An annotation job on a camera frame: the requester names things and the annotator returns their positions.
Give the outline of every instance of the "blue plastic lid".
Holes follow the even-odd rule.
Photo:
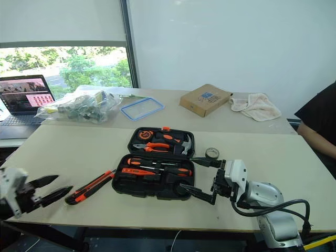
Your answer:
[[[128,104],[120,110],[131,121],[137,121],[162,109],[164,109],[163,104],[151,97],[146,97],[134,103]]]

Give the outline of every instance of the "white towel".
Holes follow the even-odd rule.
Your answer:
[[[263,93],[251,93],[248,99],[230,98],[231,109],[252,117],[258,122],[272,120],[281,116],[281,111]]]

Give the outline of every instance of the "toolbox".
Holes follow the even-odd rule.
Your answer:
[[[112,187],[118,193],[160,200],[187,200],[180,184],[194,185],[194,135],[168,127],[137,128],[114,172]]]

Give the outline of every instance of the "screwdriver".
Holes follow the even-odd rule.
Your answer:
[[[127,163],[128,164],[134,164],[134,165],[145,165],[145,166],[151,166],[151,165],[156,165],[157,164],[155,162],[152,162],[152,161],[146,160],[146,159],[128,159]],[[177,163],[160,163],[160,164],[178,166]]]
[[[123,168],[121,170],[122,173],[130,173],[138,176],[145,176],[145,175],[155,175],[154,172],[149,172],[141,169],[133,169],[133,168]]]
[[[172,167],[166,167],[165,169],[162,168],[154,168],[154,167],[148,167],[148,166],[141,166],[141,168],[146,168],[146,169],[152,169],[152,170],[160,170],[160,171],[166,171],[169,173],[173,173],[177,176],[182,176],[182,177],[187,177],[191,176],[193,173],[191,170],[185,169],[185,168],[172,168]]]

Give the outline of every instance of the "clear plastic bag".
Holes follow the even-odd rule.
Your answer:
[[[36,116],[44,119],[103,123],[110,114],[118,112],[115,108],[120,103],[121,99],[108,91],[76,90],[38,108]]]

